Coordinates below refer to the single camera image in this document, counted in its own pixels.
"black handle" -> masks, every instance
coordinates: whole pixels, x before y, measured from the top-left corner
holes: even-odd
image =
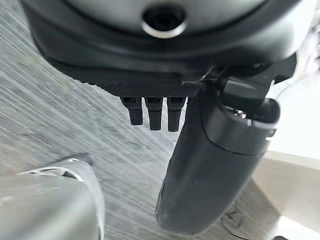
[[[210,84],[189,100],[158,197],[159,225],[195,235],[215,222],[250,179],[279,114],[274,100],[265,102],[256,119],[227,111]]]

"gray marble floor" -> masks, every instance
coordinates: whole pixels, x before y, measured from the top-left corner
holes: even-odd
[[[148,114],[143,126],[132,127],[117,97],[49,66],[34,47],[18,2],[0,1],[0,176],[88,152],[105,197],[105,239],[237,239],[219,222],[194,237],[157,226],[158,191],[178,138],[166,131],[166,107],[163,112],[163,131],[149,131]],[[229,211],[234,209],[242,212],[226,220],[234,233],[271,239],[278,213],[253,182]]]

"black plastic housing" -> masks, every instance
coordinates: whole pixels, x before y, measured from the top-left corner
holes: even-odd
[[[280,117],[274,100],[265,101],[256,119],[234,115],[221,105],[215,87],[205,86],[188,102],[155,212],[163,229],[184,235],[208,228],[237,198]]]
[[[215,66],[291,56],[307,34],[314,7],[309,0],[268,0],[222,28],[157,39],[108,27],[64,0],[20,1],[48,62],[113,95],[136,98],[194,97]]]

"metal ring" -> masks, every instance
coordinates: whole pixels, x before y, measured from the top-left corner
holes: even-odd
[[[145,21],[142,22],[141,26],[142,29],[152,37],[158,39],[171,39],[182,34],[186,30],[187,23],[183,21],[179,26],[169,31],[156,30]]]

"black plastic clip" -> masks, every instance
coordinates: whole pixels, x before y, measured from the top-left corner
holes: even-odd
[[[142,125],[142,103],[139,97],[120,97],[123,105],[129,110],[132,125]]]
[[[181,109],[186,102],[185,97],[168,97],[168,131],[177,132],[179,130]]]
[[[162,97],[148,97],[144,100],[145,105],[148,108],[150,130],[161,130],[162,104],[164,99]]]

